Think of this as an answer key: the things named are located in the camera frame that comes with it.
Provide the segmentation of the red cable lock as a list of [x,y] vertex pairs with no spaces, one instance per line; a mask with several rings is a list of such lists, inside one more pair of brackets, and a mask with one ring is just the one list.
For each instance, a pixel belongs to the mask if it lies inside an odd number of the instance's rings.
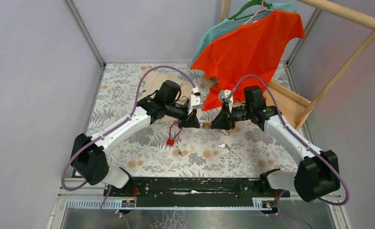
[[[180,135],[181,131],[182,131],[182,127],[178,127],[177,125],[178,123],[175,122],[173,124],[171,124],[170,128],[169,128],[169,136],[168,136],[168,139],[166,141],[166,146],[174,146],[174,143],[175,143],[175,140],[178,138],[178,136]],[[174,135],[173,132],[172,132],[172,129],[174,127],[178,127],[179,128],[179,131],[176,132]]]

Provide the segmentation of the brass padlock with keys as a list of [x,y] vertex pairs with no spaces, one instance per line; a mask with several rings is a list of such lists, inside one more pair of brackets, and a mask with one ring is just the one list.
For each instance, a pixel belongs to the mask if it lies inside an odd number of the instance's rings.
[[219,129],[219,131],[224,134],[225,136],[229,136],[230,133],[227,130]]

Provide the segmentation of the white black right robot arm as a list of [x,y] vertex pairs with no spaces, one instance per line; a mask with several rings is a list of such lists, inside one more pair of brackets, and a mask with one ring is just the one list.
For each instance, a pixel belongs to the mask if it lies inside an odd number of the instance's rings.
[[219,93],[221,110],[211,122],[211,128],[230,130],[236,122],[249,120],[272,136],[298,165],[295,172],[273,169],[261,174],[258,189],[263,196],[286,190],[311,202],[340,189],[338,158],[333,151],[322,151],[301,136],[276,106],[266,104],[259,86],[245,88],[244,95],[246,103],[234,107],[232,92],[222,90]]

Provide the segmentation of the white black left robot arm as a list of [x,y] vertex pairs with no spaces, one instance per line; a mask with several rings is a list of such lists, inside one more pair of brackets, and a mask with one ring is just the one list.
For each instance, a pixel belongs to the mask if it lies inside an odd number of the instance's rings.
[[189,99],[180,105],[176,102],[180,90],[177,83],[166,80],[159,90],[140,99],[130,113],[111,126],[91,136],[78,135],[71,167],[92,186],[110,184],[121,196],[129,195],[133,190],[130,176],[121,168],[110,167],[107,158],[120,143],[165,116],[177,119],[180,128],[199,128],[196,113],[204,106],[204,98],[194,87]]

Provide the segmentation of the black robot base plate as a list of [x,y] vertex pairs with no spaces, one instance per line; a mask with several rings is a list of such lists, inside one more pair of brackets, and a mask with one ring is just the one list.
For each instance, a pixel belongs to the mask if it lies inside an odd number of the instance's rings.
[[114,198],[258,198],[276,202],[279,195],[290,197],[289,191],[272,189],[264,174],[259,178],[208,177],[131,177],[122,188],[105,187],[104,194]]

